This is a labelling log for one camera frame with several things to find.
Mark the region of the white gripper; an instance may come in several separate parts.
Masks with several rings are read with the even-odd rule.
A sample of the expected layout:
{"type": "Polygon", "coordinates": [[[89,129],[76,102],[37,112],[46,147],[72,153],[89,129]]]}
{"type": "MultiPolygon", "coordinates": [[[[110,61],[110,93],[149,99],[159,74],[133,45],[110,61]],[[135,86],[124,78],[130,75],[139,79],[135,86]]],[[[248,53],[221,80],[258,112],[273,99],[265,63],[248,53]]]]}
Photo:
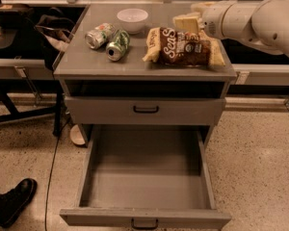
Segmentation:
{"type": "Polygon", "coordinates": [[[178,29],[198,34],[203,29],[203,20],[204,32],[209,37],[231,39],[235,29],[234,5],[235,2],[231,1],[195,3],[191,5],[193,13],[175,16],[172,22],[178,29]]]}

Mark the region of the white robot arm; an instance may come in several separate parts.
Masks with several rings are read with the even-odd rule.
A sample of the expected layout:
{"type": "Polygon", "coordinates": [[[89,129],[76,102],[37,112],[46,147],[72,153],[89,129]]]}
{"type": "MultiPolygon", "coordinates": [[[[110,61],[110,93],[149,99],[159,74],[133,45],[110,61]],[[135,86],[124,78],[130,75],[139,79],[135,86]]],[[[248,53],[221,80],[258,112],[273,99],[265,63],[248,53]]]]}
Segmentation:
{"type": "Polygon", "coordinates": [[[215,39],[233,39],[271,55],[289,58],[289,0],[238,2],[223,0],[191,5],[175,16],[176,28],[215,39]]]}

